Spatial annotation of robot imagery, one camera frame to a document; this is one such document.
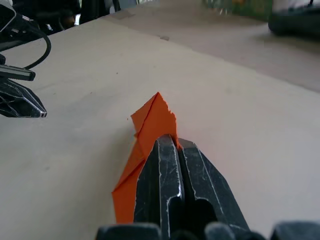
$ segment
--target table surface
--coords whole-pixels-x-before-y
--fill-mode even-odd
[[[317,41],[274,36],[266,22],[220,15],[200,2],[150,1],[105,18],[320,93],[320,44]]]
[[[179,137],[227,179],[249,226],[319,218],[320,95],[103,18],[50,36],[44,119],[0,117],[0,239],[93,239],[115,222],[130,115],[161,92]],[[28,65],[43,40],[5,51]]]

